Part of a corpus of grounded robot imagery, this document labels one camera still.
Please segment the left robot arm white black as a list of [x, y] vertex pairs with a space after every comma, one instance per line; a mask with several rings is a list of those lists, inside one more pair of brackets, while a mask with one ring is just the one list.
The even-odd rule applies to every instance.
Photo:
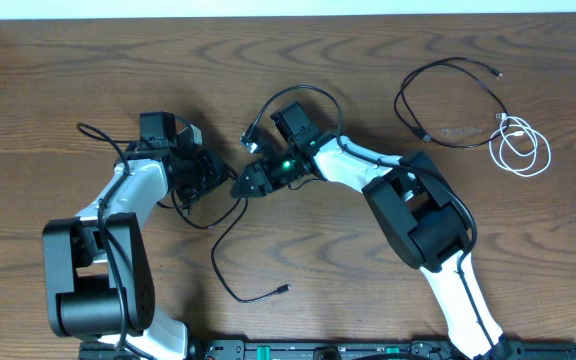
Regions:
[[156, 304], [142, 229], [167, 195], [195, 202], [227, 177], [217, 154], [194, 145], [122, 151], [95, 200], [42, 230], [53, 333], [97, 344], [108, 359], [188, 358], [187, 326]]

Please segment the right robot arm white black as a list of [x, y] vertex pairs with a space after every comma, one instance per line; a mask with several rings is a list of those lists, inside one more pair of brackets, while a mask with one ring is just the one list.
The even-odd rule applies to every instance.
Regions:
[[399, 258], [422, 272], [442, 310], [451, 343], [469, 359], [513, 352], [492, 317], [472, 265], [472, 214], [423, 153], [384, 155], [326, 133], [247, 165], [235, 198], [261, 198], [305, 175], [361, 193]]

